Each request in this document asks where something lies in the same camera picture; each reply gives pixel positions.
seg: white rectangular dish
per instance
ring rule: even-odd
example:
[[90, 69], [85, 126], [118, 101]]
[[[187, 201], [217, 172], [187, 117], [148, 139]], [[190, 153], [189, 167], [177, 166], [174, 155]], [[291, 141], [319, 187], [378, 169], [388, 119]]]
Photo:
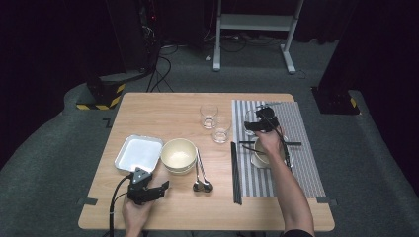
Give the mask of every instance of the white rectangular dish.
[[115, 166], [122, 171], [134, 172], [140, 168], [151, 173], [160, 158], [163, 141], [159, 138], [131, 135], [124, 142], [115, 160]]

